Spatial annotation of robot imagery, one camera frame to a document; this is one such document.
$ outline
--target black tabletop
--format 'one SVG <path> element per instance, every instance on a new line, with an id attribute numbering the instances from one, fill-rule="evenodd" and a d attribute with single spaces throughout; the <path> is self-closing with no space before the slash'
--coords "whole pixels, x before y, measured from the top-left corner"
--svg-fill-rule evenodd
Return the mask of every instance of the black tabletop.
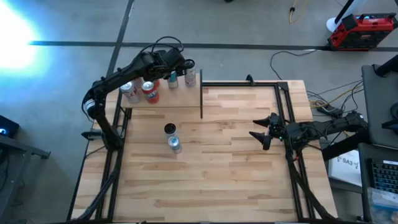
<path id="1" fill-rule="evenodd" d="M 381 128 L 382 123 L 392 120 L 390 108 L 398 103 L 398 73 L 391 72 L 383 78 L 374 73 L 372 66 L 364 65 L 362 79 L 371 142 L 398 149 L 398 135 Z"/>
<path id="2" fill-rule="evenodd" d="M 371 186 L 371 179 L 368 171 L 369 159 L 398 161 L 398 152 L 395 149 L 372 146 L 366 143 L 360 143 L 358 145 L 358 151 L 361 164 L 363 214 L 366 219 L 370 220 L 371 215 L 368 202 L 368 187 Z"/>

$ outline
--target concrete floor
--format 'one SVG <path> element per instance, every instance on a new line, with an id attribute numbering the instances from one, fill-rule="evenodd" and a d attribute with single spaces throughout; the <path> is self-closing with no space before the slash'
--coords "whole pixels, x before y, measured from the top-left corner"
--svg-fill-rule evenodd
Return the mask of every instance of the concrete floor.
<path id="1" fill-rule="evenodd" d="M 128 0 L 5 1 L 35 33 L 34 40 L 116 42 Z M 153 42 L 173 35 L 185 43 L 326 45 L 325 22 L 344 0 L 309 1 L 304 16 L 290 25 L 293 0 L 135 0 L 124 42 Z M 298 1 L 297 10 L 303 1 Z M 368 1 L 363 12 L 397 12 L 394 0 Z M 381 44 L 398 47 L 398 31 Z M 0 68 L 1 115 L 21 125 L 21 142 L 51 151 L 47 161 L 34 158 L 25 173 L 23 201 L 11 220 L 28 223 L 66 219 L 91 127 L 80 111 L 92 82 L 105 76 L 114 47 L 31 46 L 34 61 L 24 68 Z M 122 47 L 117 67 L 127 65 L 140 49 Z M 278 50 L 186 49 L 184 56 L 202 68 L 204 80 L 276 80 L 269 66 Z M 305 51 L 292 51 L 296 54 Z M 307 90 L 321 92 L 361 79 L 361 66 L 384 63 L 396 52 L 314 52 L 303 57 L 279 54 L 273 66 L 286 80 L 305 80 Z M 323 95 L 331 100 L 344 89 Z M 355 95 L 366 116 L 363 93 Z M 354 108 L 352 100 L 347 110 Z M 325 117 L 314 117 L 326 120 Z M 333 190 L 339 217 L 361 215 L 360 195 Z"/>

